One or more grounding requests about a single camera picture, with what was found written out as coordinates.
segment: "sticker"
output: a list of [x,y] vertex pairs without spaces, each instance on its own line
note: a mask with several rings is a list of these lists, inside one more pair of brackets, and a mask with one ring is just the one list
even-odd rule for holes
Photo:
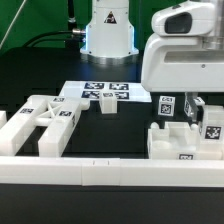
[[113,97],[114,94],[113,93],[104,93],[103,96],[104,97]]
[[95,82],[91,82],[91,83],[86,83],[85,84],[85,89],[103,89],[104,88],[104,83],[95,83]]
[[189,154],[180,154],[179,155],[179,160],[193,160],[194,155],[189,155]]
[[107,16],[107,18],[104,21],[104,23],[117,24],[117,21],[116,21],[112,11],[109,13],[109,15]]
[[31,114],[34,111],[34,109],[29,109],[29,108],[23,108],[21,110],[21,114]]
[[173,102],[173,97],[164,96],[164,97],[162,98],[162,101]]
[[65,98],[62,98],[62,97],[57,97],[57,98],[55,98],[54,100],[53,100],[54,102],[64,102],[65,101]]
[[118,100],[129,100],[129,92],[115,92]]
[[205,132],[205,139],[219,140],[221,136],[221,127],[207,126]]
[[129,90],[128,84],[110,83],[110,88],[113,90]]
[[188,101],[185,101],[185,107],[184,107],[184,112],[186,115],[189,117],[191,113],[191,106]]
[[89,98],[89,99],[99,99],[100,92],[99,91],[83,91],[82,98]]
[[161,114],[166,114],[166,115],[168,114],[168,115],[170,115],[171,112],[172,112],[172,106],[171,105],[169,105],[169,104],[161,104],[161,111],[160,111]]
[[61,117],[70,117],[71,114],[72,114],[72,112],[70,112],[70,111],[61,111],[59,116],[61,116]]

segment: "white plastic block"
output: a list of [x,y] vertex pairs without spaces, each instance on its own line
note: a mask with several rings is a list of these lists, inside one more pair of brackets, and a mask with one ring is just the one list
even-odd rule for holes
[[158,115],[173,116],[175,107],[175,97],[160,96]]
[[0,155],[14,156],[35,129],[34,118],[47,108],[44,98],[30,97],[0,129]]
[[222,161],[121,160],[120,186],[223,186]]
[[91,159],[82,165],[83,185],[120,185],[120,159]]
[[0,111],[0,129],[6,124],[6,122],[7,122],[6,112]]
[[166,122],[165,129],[150,129],[148,147],[151,159],[193,160],[197,158],[198,130],[188,123]]
[[222,160],[224,145],[201,137],[196,124],[166,122],[164,129],[149,129],[148,150],[153,160]]
[[224,140],[224,109],[222,106],[203,107],[201,136],[206,141],[222,142]]
[[60,157],[78,123],[81,101],[66,100],[38,141],[40,157]]
[[82,185],[79,159],[0,157],[0,183]]
[[102,114],[117,113],[117,97],[113,91],[101,91],[99,102]]

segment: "green wall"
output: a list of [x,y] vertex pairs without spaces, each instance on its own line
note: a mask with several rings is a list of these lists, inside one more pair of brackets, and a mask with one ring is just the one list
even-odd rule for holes
[[[23,0],[0,0],[0,40],[22,2]],[[160,9],[180,2],[182,1],[130,0],[130,21],[136,29],[135,45],[137,48],[143,50],[152,33],[152,15]],[[66,3],[66,0],[28,0],[0,53],[13,47],[22,46],[27,40],[38,34],[67,30]],[[84,28],[91,20],[92,0],[74,0],[74,4],[78,25],[80,28]],[[57,43],[51,44],[51,46],[63,47]]]

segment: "white base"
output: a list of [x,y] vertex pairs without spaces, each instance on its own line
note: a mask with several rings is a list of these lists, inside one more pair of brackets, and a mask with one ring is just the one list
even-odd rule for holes
[[0,157],[0,183],[224,187],[223,161]]

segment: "marker sticker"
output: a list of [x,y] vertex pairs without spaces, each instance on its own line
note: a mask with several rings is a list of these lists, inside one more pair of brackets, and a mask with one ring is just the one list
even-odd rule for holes
[[116,21],[112,11],[109,13],[109,15],[107,16],[107,18],[104,21],[104,23],[117,24],[117,21]]

